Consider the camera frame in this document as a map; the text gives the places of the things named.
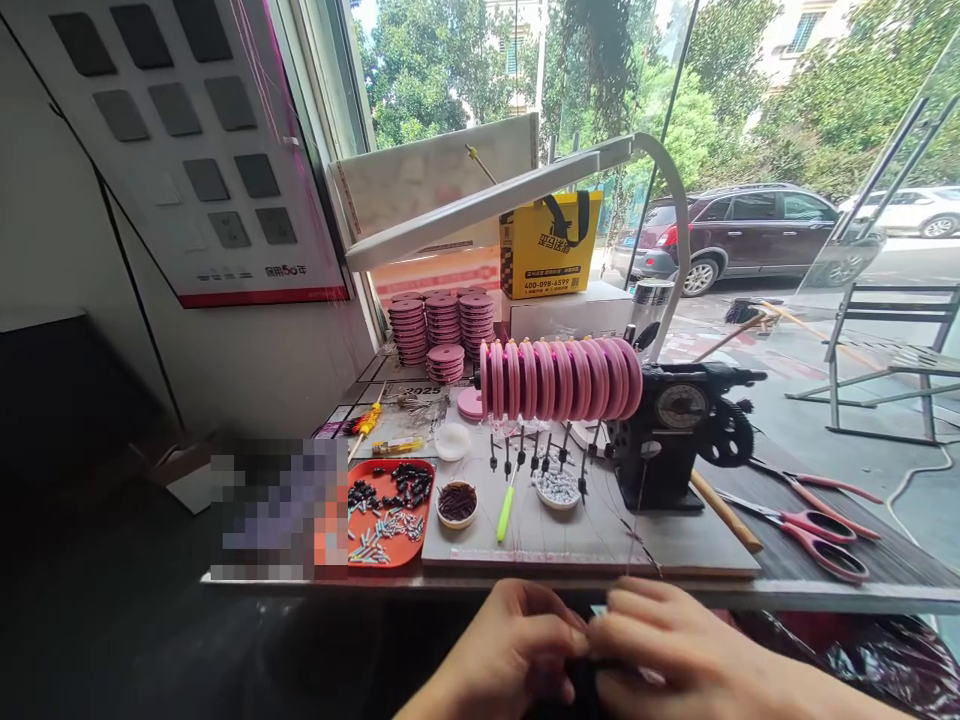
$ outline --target metal chair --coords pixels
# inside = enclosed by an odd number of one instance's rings
[[[853,300],[854,293],[869,292],[897,292],[908,295],[947,294],[949,295],[949,300],[947,302],[864,302]],[[930,378],[960,378],[960,360],[941,354],[943,345],[947,340],[947,334],[950,332],[950,328],[956,320],[958,310],[960,310],[960,285],[903,286],[857,285],[856,283],[852,283],[847,288],[843,296],[843,301],[840,303],[840,309],[837,312],[837,324],[834,326],[833,334],[827,343],[827,355],[824,360],[829,363],[830,384],[802,393],[787,393],[786,397],[791,400],[830,403],[830,425],[826,427],[827,430],[831,432],[845,435],[859,435],[860,437],[880,438],[882,440],[894,440],[897,442],[908,442],[917,445],[939,445],[940,443],[937,441],[936,429],[934,427],[933,396],[953,390],[960,390],[960,383],[931,387]],[[938,323],[940,328],[937,331],[936,339],[930,347],[888,341],[841,341],[840,333],[843,330],[844,322],[847,320]],[[840,345],[863,347],[870,350],[883,350],[890,353],[891,359],[885,370],[860,375],[850,380],[838,381],[837,347]],[[839,389],[842,387],[856,385],[866,382],[867,380],[875,380],[876,378],[895,375],[897,373],[911,373],[919,376],[920,389],[867,401],[841,400],[839,397]],[[812,397],[827,391],[830,392],[829,398]],[[865,430],[850,430],[840,427],[841,405],[874,409],[884,403],[909,400],[910,398],[917,397],[921,398],[924,428],[923,438],[888,435],[886,433],[867,432]]]

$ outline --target plastic bag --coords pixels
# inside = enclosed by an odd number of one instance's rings
[[[916,618],[731,614],[737,627],[760,645],[813,665],[891,707],[931,720],[960,719],[960,665]]]

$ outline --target gray sample tile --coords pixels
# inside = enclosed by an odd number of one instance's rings
[[[259,208],[257,219],[269,245],[293,245],[297,242],[286,208]]]
[[[197,62],[230,60],[230,43],[213,0],[173,0],[183,34]]]
[[[224,130],[249,130],[257,126],[243,80],[236,75],[203,81]]]
[[[235,212],[210,213],[210,224],[220,244],[228,250],[233,248],[250,247],[250,238],[243,227],[240,215]]]
[[[230,191],[227,190],[217,161],[213,158],[184,160],[183,169],[187,171],[187,177],[190,178],[190,184],[193,185],[193,191],[200,202],[230,199]]]
[[[117,68],[110,59],[93,20],[86,13],[51,15],[53,29],[60,36],[67,55],[77,72],[84,77],[116,75]]]
[[[187,91],[180,83],[151,85],[147,88],[163,127],[173,137],[203,132]]]
[[[167,43],[149,5],[116,5],[110,8],[123,44],[141,70],[173,67]]]
[[[252,198],[277,197],[280,188],[270,167],[270,158],[265,154],[237,155],[234,158],[247,195]]]
[[[120,142],[148,140],[150,133],[137,104],[126,90],[106,90],[94,93],[93,101],[107,121],[110,132]]]

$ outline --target red stripe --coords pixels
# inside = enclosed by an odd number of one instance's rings
[[[291,290],[254,290],[239,293],[210,293],[208,295],[181,295],[180,305],[186,310],[232,305],[277,305],[292,302],[324,302],[347,300],[347,289],[336,287],[293,288]]]

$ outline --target hand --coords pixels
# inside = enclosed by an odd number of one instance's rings
[[[624,719],[905,718],[816,668],[763,648],[672,585],[621,578],[590,621],[591,655],[645,668],[663,683],[597,673],[600,701]]]
[[[587,654],[586,629],[551,590],[501,580],[398,717],[495,720],[521,717],[538,697],[572,703],[563,663]]]

